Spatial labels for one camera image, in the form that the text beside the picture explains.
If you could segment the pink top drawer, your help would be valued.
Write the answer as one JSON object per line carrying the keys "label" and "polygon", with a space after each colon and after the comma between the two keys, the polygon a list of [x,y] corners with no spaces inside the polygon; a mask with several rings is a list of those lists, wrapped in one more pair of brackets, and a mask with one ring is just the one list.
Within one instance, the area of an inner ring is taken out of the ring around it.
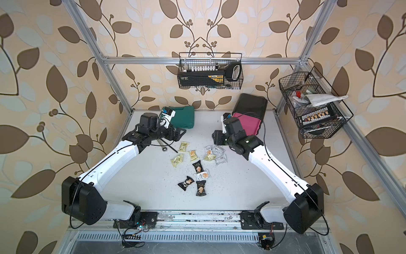
{"label": "pink top drawer", "polygon": [[242,128],[245,130],[247,136],[257,135],[259,133],[262,123],[261,119],[250,115],[243,115],[241,113],[234,113],[233,117],[239,119]]}

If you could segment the black cookie packet bottom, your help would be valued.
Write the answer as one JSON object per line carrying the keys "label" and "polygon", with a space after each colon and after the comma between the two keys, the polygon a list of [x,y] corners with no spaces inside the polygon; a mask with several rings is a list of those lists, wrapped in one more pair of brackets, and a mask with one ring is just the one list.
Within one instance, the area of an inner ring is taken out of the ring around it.
{"label": "black cookie packet bottom", "polygon": [[205,191],[206,181],[196,181],[196,184],[197,184],[196,196],[206,196]]}

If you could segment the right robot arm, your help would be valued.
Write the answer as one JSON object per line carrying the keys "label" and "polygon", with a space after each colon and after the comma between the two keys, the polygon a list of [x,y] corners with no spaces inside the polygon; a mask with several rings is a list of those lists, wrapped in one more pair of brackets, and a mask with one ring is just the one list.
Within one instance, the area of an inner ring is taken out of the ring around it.
{"label": "right robot arm", "polygon": [[222,130],[212,134],[215,145],[228,146],[247,161],[260,168],[279,188],[287,206],[264,202],[259,208],[260,218],[267,223],[286,223],[296,233],[311,229],[319,218],[324,218],[324,192],[318,184],[309,185],[290,171],[270,153],[265,142],[256,135],[247,135],[239,118],[225,113],[221,117]]}

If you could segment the black cookie packet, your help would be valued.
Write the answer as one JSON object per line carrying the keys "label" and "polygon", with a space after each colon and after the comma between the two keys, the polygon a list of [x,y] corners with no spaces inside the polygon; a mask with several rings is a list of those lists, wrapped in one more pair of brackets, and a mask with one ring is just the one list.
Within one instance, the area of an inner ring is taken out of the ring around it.
{"label": "black cookie packet", "polygon": [[181,182],[181,183],[178,183],[178,186],[179,186],[183,191],[186,191],[187,187],[188,187],[189,185],[191,185],[192,183],[194,183],[194,182],[195,182],[195,181],[194,181],[190,176],[187,176],[187,178],[186,178],[185,181],[183,181],[183,182]]}
{"label": "black cookie packet", "polygon": [[202,165],[200,160],[193,163],[192,165],[193,165],[193,167],[194,167],[197,174],[199,174],[201,172],[204,172],[203,165]]}
{"label": "black cookie packet", "polygon": [[196,184],[197,184],[196,196],[206,196],[205,191],[206,181],[196,181]]}

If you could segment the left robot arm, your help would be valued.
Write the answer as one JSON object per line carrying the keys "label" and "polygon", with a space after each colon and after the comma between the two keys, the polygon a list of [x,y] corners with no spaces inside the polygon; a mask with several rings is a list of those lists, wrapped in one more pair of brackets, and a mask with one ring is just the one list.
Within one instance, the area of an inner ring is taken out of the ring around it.
{"label": "left robot arm", "polygon": [[61,206],[64,214],[86,225],[100,220],[128,221],[136,205],[129,201],[107,201],[101,192],[108,182],[154,140],[177,142],[186,129],[174,128],[171,120],[176,112],[164,108],[160,114],[144,113],[134,130],[128,132],[106,157],[79,177],[66,178],[61,186]]}

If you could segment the black pink drawer cabinet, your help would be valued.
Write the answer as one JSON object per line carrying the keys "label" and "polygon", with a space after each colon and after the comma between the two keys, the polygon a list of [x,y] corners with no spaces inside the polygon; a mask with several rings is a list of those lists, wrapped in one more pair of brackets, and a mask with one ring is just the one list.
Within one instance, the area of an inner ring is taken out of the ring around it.
{"label": "black pink drawer cabinet", "polygon": [[263,122],[267,104],[268,101],[262,96],[243,93],[237,100],[232,116],[234,113],[241,113],[243,115],[250,115],[259,118]]}

